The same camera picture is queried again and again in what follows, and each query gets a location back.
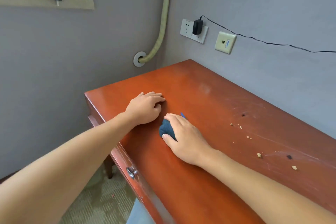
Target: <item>electrical outlet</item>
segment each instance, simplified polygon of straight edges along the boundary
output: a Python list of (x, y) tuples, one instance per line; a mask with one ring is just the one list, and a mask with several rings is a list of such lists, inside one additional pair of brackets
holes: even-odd
[(193, 27), (194, 27), (193, 21), (183, 19), (180, 34), (188, 38), (191, 38), (191, 35), (193, 34)]
[(236, 35), (232, 35), (225, 32), (219, 32), (215, 49), (230, 54), (233, 44), (235, 43), (236, 37), (237, 37)]
[(203, 26), (202, 27), (202, 33), (200, 33), (199, 35), (192, 34), (191, 35), (191, 39), (195, 40), (195, 41), (197, 41), (197, 42), (199, 42), (201, 44), (204, 44), (204, 40), (205, 40), (205, 37), (207, 36), (208, 29), (209, 29), (209, 27)]

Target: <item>wall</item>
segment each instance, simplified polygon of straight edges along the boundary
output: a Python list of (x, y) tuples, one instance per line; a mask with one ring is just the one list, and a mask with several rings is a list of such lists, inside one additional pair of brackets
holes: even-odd
[(336, 53), (309, 53), (237, 37), (231, 55), (216, 51), (224, 29), (204, 19), (202, 45), (179, 35), (201, 15), (248, 36), (310, 50), (336, 51), (335, 0), (171, 0), (158, 66), (193, 59), (336, 138)]
[(84, 92), (155, 69), (163, 0), (96, 10), (0, 8), (0, 178), (89, 128)]

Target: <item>pipe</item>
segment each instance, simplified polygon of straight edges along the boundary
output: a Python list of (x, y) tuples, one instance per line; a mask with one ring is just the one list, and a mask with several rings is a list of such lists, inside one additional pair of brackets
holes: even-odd
[(161, 47), (161, 44), (162, 44), (163, 38), (165, 37), (165, 32), (166, 32), (168, 8), (169, 8), (169, 0), (163, 0), (159, 36), (157, 37), (154, 47), (149, 52), (149, 54), (146, 57), (138, 59), (140, 63), (146, 63), (149, 60), (151, 60), (155, 56), (159, 48)]

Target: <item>desk leg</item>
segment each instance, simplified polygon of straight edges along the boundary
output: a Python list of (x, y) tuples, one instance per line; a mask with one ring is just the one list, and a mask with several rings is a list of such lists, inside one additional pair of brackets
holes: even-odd
[(107, 177), (109, 179), (111, 179), (113, 177), (113, 173), (112, 173), (112, 167), (114, 165), (114, 161), (112, 160), (111, 156), (108, 155), (106, 157), (106, 159), (104, 160), (104, 166), (105, 166), (105, 170), (106, 170), (106, 174), (107, 174)]

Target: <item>person's left hand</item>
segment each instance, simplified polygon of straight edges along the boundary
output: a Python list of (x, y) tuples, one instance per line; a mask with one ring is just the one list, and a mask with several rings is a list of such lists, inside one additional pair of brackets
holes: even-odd
[(161, 112), (161, 105), (157, 103), (166, 100), (161, 96), (162, 93), (149, 92), (144, 94), (141, 92), (131, 100), (125, 113), (130, 114), (137, 125), (149, 123), (155, 120)]

